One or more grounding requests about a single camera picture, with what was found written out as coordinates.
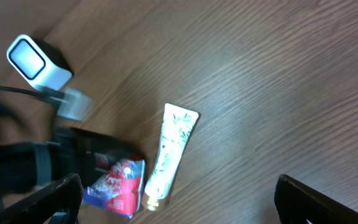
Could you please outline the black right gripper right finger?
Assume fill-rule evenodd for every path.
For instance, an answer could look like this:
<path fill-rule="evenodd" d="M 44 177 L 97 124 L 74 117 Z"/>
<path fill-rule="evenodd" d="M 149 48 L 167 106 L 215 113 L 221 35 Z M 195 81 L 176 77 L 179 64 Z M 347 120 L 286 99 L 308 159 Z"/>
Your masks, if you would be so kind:
<path fill-rule="evenodd" d="M 358 212 L 286 174 L 277 180 L 274 203 L 281 223 L 358 223 Z"/>

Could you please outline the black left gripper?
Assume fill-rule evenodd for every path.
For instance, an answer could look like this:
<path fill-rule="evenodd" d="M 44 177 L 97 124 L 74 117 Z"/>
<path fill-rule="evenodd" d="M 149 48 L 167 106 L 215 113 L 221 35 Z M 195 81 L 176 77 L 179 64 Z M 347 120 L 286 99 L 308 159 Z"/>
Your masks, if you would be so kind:
<path fill-rule="evenodd" d="M 54 177 L 71 173 L 80 176 L 82 186 L 93 185 L 122 159 L 142 159 L 140 150 L 114 136 L 79 128 L 58 128 L 54 132 Z"/>

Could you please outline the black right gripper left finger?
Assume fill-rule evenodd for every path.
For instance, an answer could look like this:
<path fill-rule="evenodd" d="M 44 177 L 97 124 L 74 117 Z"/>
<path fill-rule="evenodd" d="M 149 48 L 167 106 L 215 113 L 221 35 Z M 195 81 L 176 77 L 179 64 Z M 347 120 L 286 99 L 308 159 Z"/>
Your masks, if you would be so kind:
<path fill-rule="evenodd" d="M 0 211 L 0 224 L 76 224 L 82 199 L 80 176 L 72 173 Z"/>

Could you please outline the red purple tissue pack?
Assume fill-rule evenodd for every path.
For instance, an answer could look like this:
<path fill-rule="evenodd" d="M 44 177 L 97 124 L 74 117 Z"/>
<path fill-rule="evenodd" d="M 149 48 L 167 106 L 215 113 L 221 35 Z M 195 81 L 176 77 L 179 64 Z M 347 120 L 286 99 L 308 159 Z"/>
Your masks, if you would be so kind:
<path fill-rule="evenodd" d="M 96 167 L 103 174 L 84 189 L 84 203 L 132 218 L 144 191 L 145 160 L 138 154 L 119 159 L 97 153 Z"/>

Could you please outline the white cosmetic tube gold cap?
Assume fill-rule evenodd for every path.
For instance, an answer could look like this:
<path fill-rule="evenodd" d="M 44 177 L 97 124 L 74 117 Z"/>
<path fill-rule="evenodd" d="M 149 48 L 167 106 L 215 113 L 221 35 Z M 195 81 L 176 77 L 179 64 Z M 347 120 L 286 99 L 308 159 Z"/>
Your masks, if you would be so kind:
<path fill-rule="evenodd" d="M 178 166 L 199 114 L 173 104 L 165 104 L 158 155 L 145 185 L 142 205 L 157 211 L 166 206 Z"/>

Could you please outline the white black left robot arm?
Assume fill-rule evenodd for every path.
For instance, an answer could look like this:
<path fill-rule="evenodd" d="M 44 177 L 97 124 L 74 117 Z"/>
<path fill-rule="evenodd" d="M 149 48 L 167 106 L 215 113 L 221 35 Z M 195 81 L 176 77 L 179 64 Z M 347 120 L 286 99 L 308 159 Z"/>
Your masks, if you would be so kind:
<path fill-rule="evenodd" d="M 78 174 L 82 185 L 88 187 L 119 161 L 144 158 L 133 144 L 119 138 L 80 128 L 56 127 L 58 117 L 84 120 L 92 100 L 80 90 L 42 87 L 32 91 L 0 86 L 0 91 L 29 95 L 53 108 L 48 140 L 0 145 L 0 196 L 23 194 L 71 173 Z M 11 118 L 22 131 L 30 132 L 24 120 L 1 101 L 0 117 Z"/>

